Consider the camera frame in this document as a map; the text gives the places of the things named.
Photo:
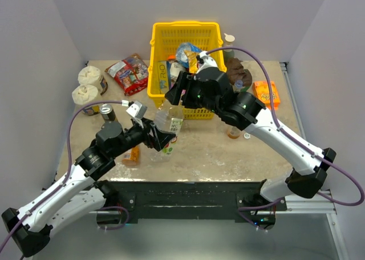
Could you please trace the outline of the crushed clear plastic bottle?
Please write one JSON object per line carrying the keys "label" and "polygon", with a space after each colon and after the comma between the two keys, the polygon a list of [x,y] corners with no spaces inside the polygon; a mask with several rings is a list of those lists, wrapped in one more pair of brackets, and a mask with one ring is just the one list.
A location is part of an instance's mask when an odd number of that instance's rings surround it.
{"label": "crushed clear plastic bottle", "polygon": [[233,84],[233,91],[234,92],[242,92],[244,88],[244,84],[242,80],[237,79]]}

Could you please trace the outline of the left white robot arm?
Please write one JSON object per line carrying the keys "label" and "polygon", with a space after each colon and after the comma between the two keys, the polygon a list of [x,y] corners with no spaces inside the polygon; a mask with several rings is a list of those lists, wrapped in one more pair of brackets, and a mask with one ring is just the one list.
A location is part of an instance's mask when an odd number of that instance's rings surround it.
{"label": "left white robot arm", "polygon": [[1,215],[8,231],[5,240],[13,239],[24,257],[41,251],[55,229],[50,222],[66,203],[84,188],[96,183],[115,166],[115,158],[143,143],[162,150],[173,138],[173,132],[162,131],[148,119],[124,129],[117,121],[103,124],[91,144],[71,163],[68,171],[40,196],[19,208],[7,208]]}

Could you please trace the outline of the clear water bottle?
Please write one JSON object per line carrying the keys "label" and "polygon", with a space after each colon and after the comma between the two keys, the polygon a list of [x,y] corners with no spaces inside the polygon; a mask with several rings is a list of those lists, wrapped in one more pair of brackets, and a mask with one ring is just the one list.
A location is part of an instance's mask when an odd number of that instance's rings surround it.
{"label": "clear water bottle", "polygon": [[152,161],[165,162],[168,161],[177,144],[177,136],[180,133],[184,121],[183,108],[180,105],[171,105],[169,101],[163,102],[155,114],[157,127],[166,132],[172,132],[175,137],[159,152],[155,152],[152,156]]}

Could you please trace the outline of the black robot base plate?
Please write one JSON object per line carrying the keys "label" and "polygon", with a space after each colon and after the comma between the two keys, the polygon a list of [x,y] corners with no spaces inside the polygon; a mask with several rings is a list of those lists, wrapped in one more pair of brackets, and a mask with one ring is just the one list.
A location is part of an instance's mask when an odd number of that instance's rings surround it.
{"label": "black robot base plate", "polygon": [[261,210],[265,202],[254,198],[259,182],[117,182],[98,181],[92,187],[102,194],[102,206],[108,209],[97,215],[101,225],[140,220],[251,220],[255,226],[270,229],[276,212],[286,210],[285,200]]}

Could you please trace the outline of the small orange juice bottle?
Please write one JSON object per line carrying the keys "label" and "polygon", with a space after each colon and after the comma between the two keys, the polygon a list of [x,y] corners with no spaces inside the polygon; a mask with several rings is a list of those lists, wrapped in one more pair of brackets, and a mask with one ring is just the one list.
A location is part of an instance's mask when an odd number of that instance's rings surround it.
{"label": "small orange juice bottle", "polygon": [[123,153],[121,162],[125,166],[136,166],[139,164],[139,160],[140,148],[137,145]]}

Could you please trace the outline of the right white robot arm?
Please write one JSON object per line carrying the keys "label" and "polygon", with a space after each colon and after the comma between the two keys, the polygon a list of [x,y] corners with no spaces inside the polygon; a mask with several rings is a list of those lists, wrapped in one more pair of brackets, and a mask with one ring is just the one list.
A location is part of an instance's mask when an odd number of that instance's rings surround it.
{"label": "right white robot arm", "polygon": [[322,159],[332,161],[336,153],[310,144],[293,131],[286,136],[264,103],[248,92],[234,92],[227,74],[218,68],[209,67],[195,75],[180,72],[165,98],[172,105],[215,113],[224,123],[263,141],[291,164],[292,170],[282,177],[262,182],[254,196],[258,209],[268,210],[275,200],[290,194],[313,198],[322,188],[329,168]]}

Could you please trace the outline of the orange label tea bottle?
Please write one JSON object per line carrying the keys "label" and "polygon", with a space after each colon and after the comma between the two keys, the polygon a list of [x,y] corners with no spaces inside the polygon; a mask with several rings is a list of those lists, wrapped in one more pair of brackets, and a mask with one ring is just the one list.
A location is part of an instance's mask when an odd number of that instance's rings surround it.
{"label": "orange label tea bottle", "polygon": [[241,132],[237,127],[229,127],[226,134],[231,139],[237,139],[241,136]]}

